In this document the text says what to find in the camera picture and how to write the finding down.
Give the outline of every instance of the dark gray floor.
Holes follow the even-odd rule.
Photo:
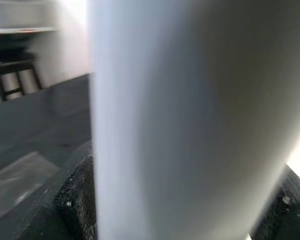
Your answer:
[[[0,217],[0,239],[23,239],[20,234],[34,218],[49,223],[40,222],[40,231],[34,228],[39,231],[36,239],[52,239],[46,234],[57,232],[58,239],[68,239],[59,216],[51,211],[52,200],[80,160],[72,154],[90,139],[87,75],[0,103],[0,170],[32,152],[59,167],[47,184]]]
[[[30,152],[61,167],[90,139],[87,75],[0,104],[0,170]]]

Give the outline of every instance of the black stool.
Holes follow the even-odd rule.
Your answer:
[[[33,79],[38,90],[41,90],[42,84],[35,68],[36,55],[29,52],[24,52],[15,56],[0,57],[0,98],[4,102],[7,96],[14,93],[25,95],[25,90],[20,76],[20,71],[29,70],[32,73]],[[18,88],[6,91],[2,75],[15,73]]]

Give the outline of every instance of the white cylinder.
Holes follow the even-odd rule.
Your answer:
[[[300,134],[300,3],[272,2],[91,1],[99,240],[253,227]]]

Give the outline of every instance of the black mesh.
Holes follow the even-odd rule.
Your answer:
[[[287,167],[280,189],[252,240],[300,240],[300,178]]]
[[[96,238],[95,188],[91,155],[67,178],[53,203],[73,239]]]

